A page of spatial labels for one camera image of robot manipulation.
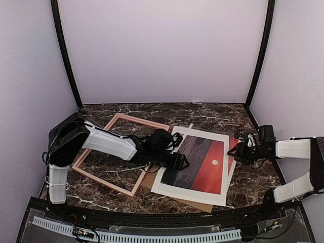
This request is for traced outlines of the black right enclosure post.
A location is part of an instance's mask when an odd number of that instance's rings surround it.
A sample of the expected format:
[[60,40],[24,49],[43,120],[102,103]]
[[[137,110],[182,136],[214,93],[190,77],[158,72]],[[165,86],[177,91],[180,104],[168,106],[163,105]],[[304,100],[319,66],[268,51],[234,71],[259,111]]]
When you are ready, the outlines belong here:
[[275,9],[275,0],[269,0],[267,4],[267,11],[266,11],[266,18],[265,18],[265,24],[259,49],[259,54],[255,66],[255,70],[253,73],[251,85],[248,91],[248,95],[245,101],[245,109],[249,110],[254,98],[254,94],[257,88],[257,84],[261,75],[261,70],[263,67],[263,63],[266,56],[267,46],[270,38],[270,32],[272,27],[272,21],[273,21],[273,15],[274,15],[274,9]]

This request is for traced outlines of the brown cardboard backing board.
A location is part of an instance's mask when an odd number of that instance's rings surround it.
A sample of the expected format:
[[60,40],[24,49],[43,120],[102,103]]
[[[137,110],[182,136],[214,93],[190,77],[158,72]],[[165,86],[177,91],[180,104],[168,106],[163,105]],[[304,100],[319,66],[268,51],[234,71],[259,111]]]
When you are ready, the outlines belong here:
[[[157,166],[153,166],[151,164],[148,165],[147,167],[147,173],[144,177],[144,179],[141,182],[141,185],[148,188],[148,189],[152,189],[153,183],[155,181],[155,177],[156,177],[156,172],[155,170],[157,170]],[[191,206],[193,208],[196,208],[198,210],[207,212],[207,213],[211,213],[212,209],[213,209],[213,205],[208,205],[208,204],[202,204],[202,203],[198,203],[198,202],[193,202],[193,201],[188,201],[188,200],[183,200],[183,199],[178,199],[178,198],[174,198],[171,197],[171,199],[176,200],[180,203],[183,203],[187,206]]]

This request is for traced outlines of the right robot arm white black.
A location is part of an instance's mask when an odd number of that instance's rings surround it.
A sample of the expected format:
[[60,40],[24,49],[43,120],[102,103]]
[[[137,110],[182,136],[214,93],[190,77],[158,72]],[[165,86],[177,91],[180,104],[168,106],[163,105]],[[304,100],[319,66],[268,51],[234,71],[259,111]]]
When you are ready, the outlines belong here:
[[305,175],[265,193],[263,205],[258,209],[258,215],[264,220],[277,213],[278,204],[300,200],[311,194],[323,194],[323,137],[281,141],[276,141],[272,137],[253,146],[241,141],[227,154],[247,166],[260,159],[296,158],[310,162],[309,171]]

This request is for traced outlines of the black enclosure post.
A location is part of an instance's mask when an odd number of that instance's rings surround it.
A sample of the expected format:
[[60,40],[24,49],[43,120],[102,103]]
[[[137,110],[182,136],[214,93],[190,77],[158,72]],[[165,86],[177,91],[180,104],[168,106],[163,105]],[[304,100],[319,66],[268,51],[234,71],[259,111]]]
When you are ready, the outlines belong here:
[[55,25],[56,36],[57,36],[65,72],[66,72],[66,75],[68,78],[68,82],[69,82],[75,103],[77,105],[78,110],[80,110],[83,107],[83,103],[82,103],[82,99],[81,99],[81,96],[78,91],[77,84],[76,84],[76,81],[74,78],[72,66],[71,66],[70,59],[69,59],[68,49],[67,49],[65,38],[64,38],[63,26],[62,26],[60,10],[59,10],[59,2],[57,0],[50,0],[50,3],[51,3],[52,15],[53,15],[53,20],[54,20],[54,25]]
[[248,91],[248,95],[245,101],[245,109],[249,110],[254,98],[254,94],[257,88],[257,84],[261,75],[261,70],[263,67],[263,63],[266,56],[267,46],[270,38],[270,32],[272,27],[272,21],[273,21],[273,15],[274,15],[274,9],[275,9],[275,0],[269,0],[267,4],[267,11],[266,11],[266,18],[265,18],[265,24],[259,49],[259,54],[255,66],[255,70],[253,73],[251,85]]

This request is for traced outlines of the clear acrylic sheet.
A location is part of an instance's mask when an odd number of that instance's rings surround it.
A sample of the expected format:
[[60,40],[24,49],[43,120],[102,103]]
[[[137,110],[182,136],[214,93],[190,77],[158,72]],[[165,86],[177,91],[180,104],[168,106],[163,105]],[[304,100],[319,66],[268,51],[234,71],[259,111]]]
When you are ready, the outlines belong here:
[[224,153],[227,153],[230,149],[232,149],[235,145],[235,137],[232,132],[221,132],[208,130],[204,128],[198,128],[194,125],[194,123],[190,123],[189,125],[178,125],[173,126],[172,134],[179,133],[185,139],[188,136],[193,136],[197,138],[209,139],[212,141],[219,141],[224,143]]

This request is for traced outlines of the black left enclosure post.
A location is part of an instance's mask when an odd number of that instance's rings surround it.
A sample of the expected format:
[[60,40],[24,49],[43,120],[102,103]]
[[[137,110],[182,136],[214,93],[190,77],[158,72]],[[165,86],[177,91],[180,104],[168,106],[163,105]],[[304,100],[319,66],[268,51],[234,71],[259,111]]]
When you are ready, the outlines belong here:
[[77,105],[78,110],[80,110],[83,107],[83,103],[82,103],[82,99],[81,99],[81,96],[78,91],[77,84],[76,84],[76,81],[74,78],[72,66],[71,66],[70,59],[69,59],[68,49],[67,49],[65,38],[64,38],[63,26],[62,26],[60,10],[59,10],[59,2],[57,0],[50,0],[50,3],[51,3],[52,15],[53,15],[53,20],[54,20],[54,25],[55,25],[56,36],[57,36],[65,72],[66,72],[66,75],[68,78],[68,82],[69,82],[75,103]]

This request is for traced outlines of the small circuit board with leds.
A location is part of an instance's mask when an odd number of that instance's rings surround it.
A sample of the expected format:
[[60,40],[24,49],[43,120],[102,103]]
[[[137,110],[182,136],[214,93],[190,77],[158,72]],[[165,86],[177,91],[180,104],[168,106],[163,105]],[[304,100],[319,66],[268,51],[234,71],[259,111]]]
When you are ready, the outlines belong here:
[[75,236],[76,238],[80,238],[80,239],[93,239],[94,238],[94,234],[88,232],[85,229],[80,229],[80,228],[73,228],[72,230],[72,235]]

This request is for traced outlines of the red and grey photo print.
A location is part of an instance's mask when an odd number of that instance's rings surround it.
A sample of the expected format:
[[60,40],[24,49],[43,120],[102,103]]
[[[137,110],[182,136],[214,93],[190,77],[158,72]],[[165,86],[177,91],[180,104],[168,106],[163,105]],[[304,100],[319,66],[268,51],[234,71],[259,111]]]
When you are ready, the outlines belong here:
[[224,171],[229,171],[233,163],[231,157],[225,156],[224,143],[188,136],[178,152],[186,155],[190,166],[182,171],[165,170],[161,178],[165,191],[180,198],[220,195],[227,178]]

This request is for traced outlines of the white mat board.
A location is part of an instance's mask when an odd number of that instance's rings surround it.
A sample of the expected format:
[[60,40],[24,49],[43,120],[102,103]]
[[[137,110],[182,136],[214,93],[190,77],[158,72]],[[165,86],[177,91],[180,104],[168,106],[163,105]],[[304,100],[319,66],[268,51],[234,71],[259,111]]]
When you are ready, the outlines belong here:
[[238,140],[232,133],[220,134],[174,126],[183,141],[176,148],[189,161],[182,171],[158,170],[151,192],[195,203],[226,205],[236,162],[227,155]]

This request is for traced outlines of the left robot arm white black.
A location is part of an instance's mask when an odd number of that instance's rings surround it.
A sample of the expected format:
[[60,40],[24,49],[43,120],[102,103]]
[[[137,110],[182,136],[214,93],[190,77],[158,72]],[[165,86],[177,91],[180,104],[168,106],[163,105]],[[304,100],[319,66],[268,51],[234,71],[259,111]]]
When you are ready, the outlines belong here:
[[[118,135],[109,130],[118,119],[155,130],[144,137]],[[134,164],[151,163],[182,171],[190,165],[185,155],[175,151],[182,140],[178,132],[169,132],[168,125],[129,115],[117,113],[102,129],[85,120],[81,113],[73,113],[50,130],[48,150],[42,154],[43,162],[48,166],[48,199],[53,204],[52,213],[61,221],[71,217],[71,208],[65,205],[68,170],[81,149],[106,153]]]

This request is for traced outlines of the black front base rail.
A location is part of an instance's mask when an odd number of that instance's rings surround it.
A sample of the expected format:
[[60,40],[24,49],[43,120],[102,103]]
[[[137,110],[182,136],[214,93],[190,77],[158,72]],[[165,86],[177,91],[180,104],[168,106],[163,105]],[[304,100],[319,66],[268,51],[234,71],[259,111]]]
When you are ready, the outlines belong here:
[[264,220],[280,219],[288,214],[283,210],[272,213],[259,212],[259,205],[234,209],[215,211],[208,213],[185,213],[185,214],[136,214],[120,213],[102,210],[80,208],[70,205],[49,206],[49,203],[37,197],[31,197],[29,208],[43,211],[46,216],[67,221],[72,224],[95,228],[108,228],[109,226],[143,226],[157,228],[165,227],[193,227],[207,225],[221,225],[222,228],[256,227],[256,224]]

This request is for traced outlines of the light wooden picture frame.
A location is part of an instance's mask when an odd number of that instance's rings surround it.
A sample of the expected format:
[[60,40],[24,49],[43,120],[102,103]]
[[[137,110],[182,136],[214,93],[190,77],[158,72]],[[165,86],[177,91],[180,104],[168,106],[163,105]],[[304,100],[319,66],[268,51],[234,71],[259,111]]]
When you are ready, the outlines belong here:
[[[169,125],[120,113],[117,113],[106,124],[104,130],[119,131],[125,135],[126,133],[117,127],[120,124],[134,125],[135,128],[130,133],[139,137],[149,135],[155,129],[170,130]],[[116,156],[91,149],[85,149],[72,166],[72,169],[81,175],[130,197],[135,196],[146,172],[151,168],[152,164],[150,163],[133,164]]]

